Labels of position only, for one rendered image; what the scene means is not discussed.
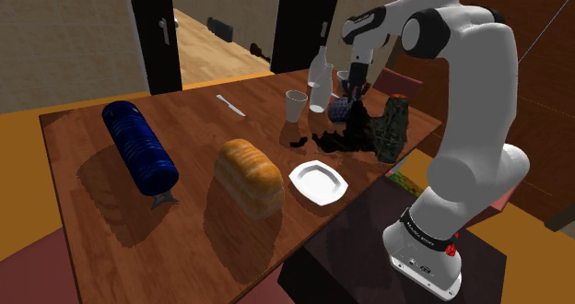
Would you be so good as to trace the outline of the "dark blue bumpy jar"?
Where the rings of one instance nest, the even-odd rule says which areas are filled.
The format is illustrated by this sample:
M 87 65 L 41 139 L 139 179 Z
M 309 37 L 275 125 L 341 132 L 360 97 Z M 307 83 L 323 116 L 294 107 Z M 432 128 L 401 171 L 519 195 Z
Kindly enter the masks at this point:
M 352 101 L 348 97 L 334 99 L 328 105 L 328 118 L 332 123 L 345 123 L 352 108 Z

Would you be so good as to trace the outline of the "clear glass vase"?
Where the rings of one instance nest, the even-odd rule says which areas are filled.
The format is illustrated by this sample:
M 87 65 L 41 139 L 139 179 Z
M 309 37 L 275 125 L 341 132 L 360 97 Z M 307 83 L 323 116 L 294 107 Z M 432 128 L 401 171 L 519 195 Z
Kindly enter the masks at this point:
M 314 81 L 310 95 L 310 110 L 313 112 L 324 112 L 330 102 L 333 92 L 333 68 L 332 64 L 325 64 Z

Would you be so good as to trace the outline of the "clear glass bottle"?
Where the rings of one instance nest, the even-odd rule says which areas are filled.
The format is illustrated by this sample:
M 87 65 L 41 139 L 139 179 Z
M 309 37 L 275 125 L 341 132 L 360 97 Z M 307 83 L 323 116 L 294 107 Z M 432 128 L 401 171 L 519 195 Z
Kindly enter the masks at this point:
M 327 54 L 327 47 L 321 45 L 319 47 L 318 53 L 311 61 L 308 74 L 308 86 L 310 88 L 316 88 L 319 86 L 319 78 L 325 68 L 328 69 L 328 73 L 330 75 L 330 78 L 332 79 L 332 87 L 334 87 L 335 70 L 332 67 L 331 68 L 328 67 L 329 63 L 327 61 L 326 54 Z

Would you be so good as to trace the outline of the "dark green orange-topped object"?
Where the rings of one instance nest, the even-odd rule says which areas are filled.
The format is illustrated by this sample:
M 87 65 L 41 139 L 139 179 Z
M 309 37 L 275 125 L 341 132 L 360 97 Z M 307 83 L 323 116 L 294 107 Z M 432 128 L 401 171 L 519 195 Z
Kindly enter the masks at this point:
M 409 100 L 405 95 L 392 94 L 381 117 L 372 118 L 373 146 L 380 162 L 394 163 L 406 142 Z

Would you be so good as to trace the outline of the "white octagonal plate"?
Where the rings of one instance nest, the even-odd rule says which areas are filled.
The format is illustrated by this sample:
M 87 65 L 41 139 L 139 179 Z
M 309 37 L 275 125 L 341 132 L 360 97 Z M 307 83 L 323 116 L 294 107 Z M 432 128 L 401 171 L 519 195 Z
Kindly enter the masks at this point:
M 319 206 L 338 201 L 348 187 L 348 183 L 336 170 L 319 160 L 298 165 L 288 177 L 303 196 Z

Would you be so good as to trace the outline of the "silver table knife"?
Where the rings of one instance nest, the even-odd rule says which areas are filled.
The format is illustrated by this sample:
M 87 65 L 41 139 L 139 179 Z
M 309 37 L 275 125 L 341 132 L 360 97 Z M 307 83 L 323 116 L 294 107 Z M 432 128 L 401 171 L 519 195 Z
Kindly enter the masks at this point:
M 217 94 L 216 97 L 218 99 L 220 99 L 221 101 L 223 101 L 230 109 L 232 109 L 234 112 L 236 112 L 237 114 L 239 114 L 242 117 L 245 117 L 245 113 L 243 113 L 240 109 L 238 109 L 236 106 L 234 106 L 232 103 L 230 103 L 228 100 L 226 100 L 222 95 Z

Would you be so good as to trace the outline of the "golden bread loaf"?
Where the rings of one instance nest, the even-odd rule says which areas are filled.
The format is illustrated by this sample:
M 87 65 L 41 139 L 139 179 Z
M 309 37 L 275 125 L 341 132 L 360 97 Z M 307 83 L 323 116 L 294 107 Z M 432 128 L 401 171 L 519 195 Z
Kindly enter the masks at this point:
M 250 219 L 266 219 L 284 203 L 279 168 L 245 139 L 223 144 L 217 153 L 214 176 Z

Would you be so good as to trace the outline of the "dark robot stand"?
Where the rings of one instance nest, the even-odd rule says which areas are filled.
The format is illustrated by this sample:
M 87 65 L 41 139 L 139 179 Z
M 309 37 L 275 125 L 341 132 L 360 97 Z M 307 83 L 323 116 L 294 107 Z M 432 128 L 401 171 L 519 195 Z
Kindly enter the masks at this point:
M 459 294 L 445 302 L 391 267 L 383 230 L 416 197 L 386 177 L 283 264 L 278 283 L 295 304 L 501 304 L 507 257 L 470 231 L 459 234 Z

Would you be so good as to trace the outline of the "brown wooden table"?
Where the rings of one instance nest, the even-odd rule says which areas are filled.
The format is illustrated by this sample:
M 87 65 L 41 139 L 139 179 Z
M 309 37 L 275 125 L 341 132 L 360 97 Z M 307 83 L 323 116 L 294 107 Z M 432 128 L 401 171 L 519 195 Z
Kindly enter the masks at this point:
M 286 92 L 304 90 L 306 72 L 193 88 L 136 100 L 173 160 L 177 203 L 151 209 L 112 142 L 101 106 L 40 118 L 81 304 L 232 304 L 383 176 L 371 153 L 323 153 L 291 141 L 331 129 L 323 114 L 285 120 Z M 216 97 L 245 113 L 240 116 Z M 348 183 L 318 206 L 285 184 L 283 206 L 254 221 L 214 178 L 221 146 L 243 138 L 288 175 L 320 160 Z

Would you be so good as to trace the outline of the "blue ribbed bottle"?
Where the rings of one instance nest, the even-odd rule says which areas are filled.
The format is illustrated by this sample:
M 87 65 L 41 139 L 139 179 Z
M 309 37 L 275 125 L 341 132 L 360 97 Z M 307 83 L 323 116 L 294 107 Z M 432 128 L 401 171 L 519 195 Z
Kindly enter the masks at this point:
M 132 102 L 117 100 L 103 108 L 101 117 L 137 189 L 154 199 L 151 209 L 177 203 L 171 189 L 179 172 L 142 112 Z

